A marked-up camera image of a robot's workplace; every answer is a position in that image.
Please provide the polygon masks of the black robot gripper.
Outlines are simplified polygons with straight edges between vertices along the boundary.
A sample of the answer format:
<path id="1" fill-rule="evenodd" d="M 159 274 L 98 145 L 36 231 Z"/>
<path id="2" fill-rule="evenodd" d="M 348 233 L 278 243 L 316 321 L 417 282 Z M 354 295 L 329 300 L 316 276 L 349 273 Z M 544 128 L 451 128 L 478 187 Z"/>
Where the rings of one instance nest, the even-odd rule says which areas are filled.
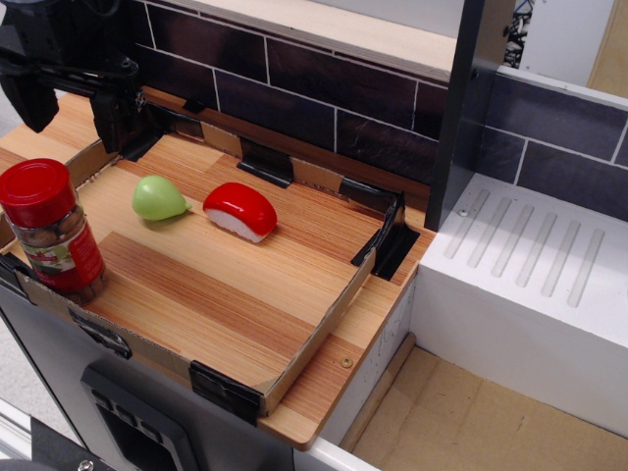
<path id="1" fill-rule="evenodd" d="M 26 126 L 42 132 L 58 113 L 49 84 L 78 94 L 96 92 L 89 101 L 108 153 L 121 152 L 144 131 L 138 64 L 123 51 L 122 1 L 1 5 L 1 87 Z"/>

